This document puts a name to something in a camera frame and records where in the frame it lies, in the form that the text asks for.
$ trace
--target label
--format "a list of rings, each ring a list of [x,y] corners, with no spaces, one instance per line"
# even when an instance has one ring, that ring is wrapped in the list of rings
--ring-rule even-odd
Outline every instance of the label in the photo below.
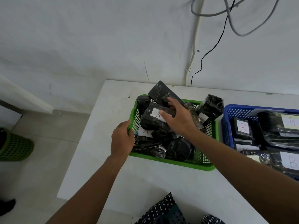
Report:
[[[299,170],[299,154],[280,152],[280,157],[285,168]]]
[[[159,146],[160,149],[162,149],[164,152],[167,152],[166,148],[164,148],[163,146]]]
[[[279,133],[282,137],[299,137],[299,134],[294,133]]]
[[[284,128],[299,130],[299,116],[281,115],[281,119]]]
[[[138,135],[138,136],[152,137],[152,132],[153,132],[153,131],[145,130],[145,129],[143,129],[141,126],[139,126],[137,135]]]
[[[202,123],[204,123],[209,118],[207,115],[205,115],[202,112],[198,115],[198,117],[200,117]]]
[[[249,157],[249,158],[251,158],[251,159],[253,159],[253,160],[255,160],[255,161],[261,163],[261,161],[260,161],[260,157],[257,156],[257,155],[249,155],[249,156],[247,156],[247,157]]]
[[[235,141],[237,142],[248,142],[248,143],[252,143],[251,140],[243,140],[243,139],[239,139],[239,138],[234,138]]]
[[[278,113],[284,113],[283,110],[256,108],[256,109],[253,109],[247,116],[257,117],[257,114],[260,113],[260,112],[278,112]]]
[[[239,144],[236,144],[236,149],[237,149],[238,152],[242,151],[243,149],[260,150],[259,147],[254,146],[254,145],[239,145]]]
[[[162,122],[166,122],[166,120],[159,114],[159,109],[154,108],[151,112],[151,116],[156,117],[157,119],[161,120]]]
[[[243,122],[241,120],[237,120],[237,127],[238,127],[238,131],[249,134],[248,122]]]

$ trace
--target white table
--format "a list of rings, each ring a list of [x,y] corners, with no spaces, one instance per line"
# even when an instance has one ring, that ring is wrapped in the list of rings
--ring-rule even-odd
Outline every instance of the white table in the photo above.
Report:
[[[92,110],[58,197],[70,199],[110,155],[114,128],[129,118],[138,95],[154,84],[106,80]],[[224,105],[241,104],[299,109],[299,96],[169,86],[180,98],[202,101],[207,94]],[[171,192],[189,222],[204,213],[226,223],[267,223],[217,169],[201,170],[147,159],[127,159],[118,174],[105,208],[141,217]]]

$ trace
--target person's right arm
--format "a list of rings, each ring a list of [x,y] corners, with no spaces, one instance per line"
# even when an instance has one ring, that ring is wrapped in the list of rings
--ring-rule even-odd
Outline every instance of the person's right arm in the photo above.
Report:
[[[189,140],[269,223],[299,223],[299,183],[199,131],[187,109],[168,98],[176,116],[160,111],[168,125]]]

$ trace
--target basket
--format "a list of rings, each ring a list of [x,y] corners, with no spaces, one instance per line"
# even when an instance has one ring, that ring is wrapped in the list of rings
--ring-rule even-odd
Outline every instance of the basket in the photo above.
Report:
[[[0,132],[6,133],[6,140],[0,149],[0,161],[22,161],[33,151],[32,140],[11,133],[9,130],[1,128]]]
[[[201,101],[193,101],[193,100],[185,100],[185,99],[182,99],[182,100],[185,102],[192,102],[195,108],[201,103]],[[134,108],[131,111],[130,120],[131,120],[131,123],[129,125],[129,129],[132,129],[134,133],[137,133],[138,129],[139,129],[139,125],[140,125],[140,117],[139,117],[139,110],[137,108],[137,100],[135,101]],[[207,130],[206,134],[208,136],[210,136],[216,140],[219,140],[218,122],[213,121],[206,127],[206,130]],[[174,164],[174,165],[179,165],[179,166],[183,166],[183,167],[189,167],[189,168],[199,169],[199,170],[204,170],[204,171],[211,171],[211,170],[215,169],[215,166],[197,148],[195,148],[195,150],[194,150],[194,159],[193,160],[187,159],[183,162],[171,160],[171,159],[168,159],[167,157],[164,159],[159,159],[152,155],[144,155],[144,154],[140,154],[140,153],[137,153],[134,151],[132,151],[130,153],[130,156],[155,160],[155,161],[159,161],[159,162],[163,162],[163,163],[169,163],[169,164]]]
[[[229,120],[232,119],[233,117],[237,117],[240,119],[252,119],[254,121],[257,121],[258,117],[249,115],[254,109],[268,109],[268,110],[283,111],[283,113],[287,113],[287,114],[299,114],[299,110],[296,109],[260,107],[260,106],[249,106],[249,105],[226,105],[224,107],[223,117],[221,119],[224,144],[226,144],[231,148],[234,148],[234,139],[231,132]]]

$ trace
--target person's left arm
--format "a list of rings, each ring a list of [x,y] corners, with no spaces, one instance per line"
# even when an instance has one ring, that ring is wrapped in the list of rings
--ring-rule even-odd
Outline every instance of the person's left arm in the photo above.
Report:
[[[120,123],[111,136],[111,155],[82,188],[46,224],[96,224],[115,178],[134,145],[134,135]]]

